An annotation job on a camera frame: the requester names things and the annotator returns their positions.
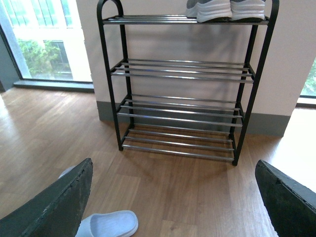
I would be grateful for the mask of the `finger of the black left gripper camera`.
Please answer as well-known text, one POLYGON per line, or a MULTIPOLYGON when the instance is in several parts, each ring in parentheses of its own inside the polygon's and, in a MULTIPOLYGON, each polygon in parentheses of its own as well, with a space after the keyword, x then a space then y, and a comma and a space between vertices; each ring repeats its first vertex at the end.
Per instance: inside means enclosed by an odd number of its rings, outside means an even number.
POLYGON ((74 237, 90 195, 93 163, 84 159, 0 221, 2 237, 74 237))

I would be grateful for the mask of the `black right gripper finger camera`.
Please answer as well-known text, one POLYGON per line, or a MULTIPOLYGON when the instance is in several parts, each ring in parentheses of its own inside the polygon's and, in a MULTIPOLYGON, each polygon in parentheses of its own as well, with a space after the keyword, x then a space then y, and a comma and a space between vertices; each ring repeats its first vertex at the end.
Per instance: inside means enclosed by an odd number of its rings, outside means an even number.
POLYGON ((257 185, 279 237, 316 235, 316 194, 264 160, 255 167, 257 185))

